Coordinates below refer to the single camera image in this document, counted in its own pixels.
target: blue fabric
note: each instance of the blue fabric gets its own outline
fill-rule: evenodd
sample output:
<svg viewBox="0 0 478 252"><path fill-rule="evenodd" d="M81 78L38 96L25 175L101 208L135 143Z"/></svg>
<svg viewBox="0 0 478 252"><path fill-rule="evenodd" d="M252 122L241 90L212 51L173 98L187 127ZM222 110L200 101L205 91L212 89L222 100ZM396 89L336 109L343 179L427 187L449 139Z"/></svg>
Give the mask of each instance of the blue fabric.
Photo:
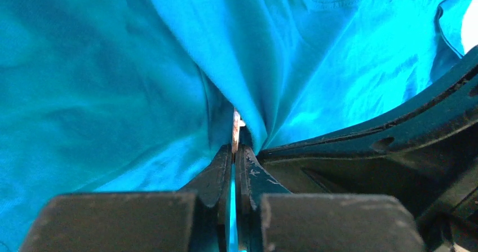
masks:
<svg viewBox="0 0 478 252"><path fill-rule="evenodd" d="M0 251L56 194L178 189L233 106L257 152L400 105L459 60L469 2L0 0Z"/></svg>

